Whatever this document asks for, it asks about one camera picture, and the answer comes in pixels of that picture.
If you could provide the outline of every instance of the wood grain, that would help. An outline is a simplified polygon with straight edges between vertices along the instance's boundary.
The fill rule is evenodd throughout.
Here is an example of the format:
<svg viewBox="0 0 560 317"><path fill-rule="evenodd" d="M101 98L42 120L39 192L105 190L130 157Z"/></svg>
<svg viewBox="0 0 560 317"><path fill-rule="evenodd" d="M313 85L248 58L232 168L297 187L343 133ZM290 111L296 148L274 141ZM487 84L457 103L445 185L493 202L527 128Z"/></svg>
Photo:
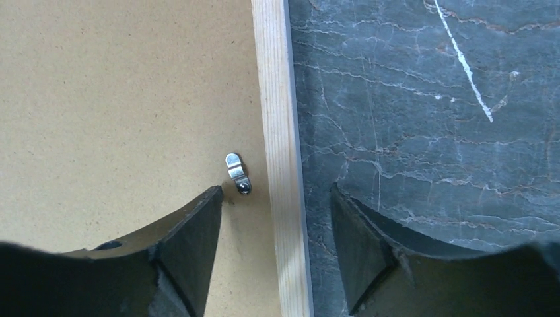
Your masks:
<svg viewBox="0 0 560 317"><path fill-rule="evenodd" d="M312 317L288 5L252 8L282 316Z"/></svg>

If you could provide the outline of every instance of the white line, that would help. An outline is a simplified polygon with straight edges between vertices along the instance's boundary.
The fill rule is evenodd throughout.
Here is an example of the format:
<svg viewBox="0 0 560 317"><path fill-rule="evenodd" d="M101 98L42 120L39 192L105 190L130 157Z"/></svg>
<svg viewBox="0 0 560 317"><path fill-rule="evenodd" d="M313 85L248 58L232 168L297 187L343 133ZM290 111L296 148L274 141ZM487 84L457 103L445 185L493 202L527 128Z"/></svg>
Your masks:
<svg viewBox="0 0 560 317"><path fill-rule="evenodd" d="M484 110L484 113L486 114L486 116L488 117L490 122L494 122L494 119L492 118L492 112L486 106L486 104L484 103L484 100L482 100L482 96L480 95L480 92L478 91L478 88L476 88L476 86L474 85L474 82L472 80L471 67L469 66L469 64L467 64L467 60L465 59L465 55L463 55L463 52L461 52L461 50L459 49L459 45L457 45L457 42L455 41L455 38L453 37L453 34L451 34L451 30L449 29L449 25L447 25L447 21L445 21L445 18L443 17L443 12L441 11L441 8L439 7L439 4L438 4L437 0L434 0L434 2L436 4L436 9L438 11L441 22L443 23L443 26L445 27L445 30L447 31L447 35L449 35L449 38L451 39L451 42L453 43L453 48L455 48L455 52L457 52L457 58L459 59L459 62L463 65L463 69L465 70L465 73L467 74L467 78L469 79L469 82L471 83L471 87L474 91L474 94L476 95L478 103L482 106L482 110Z"/></svg>

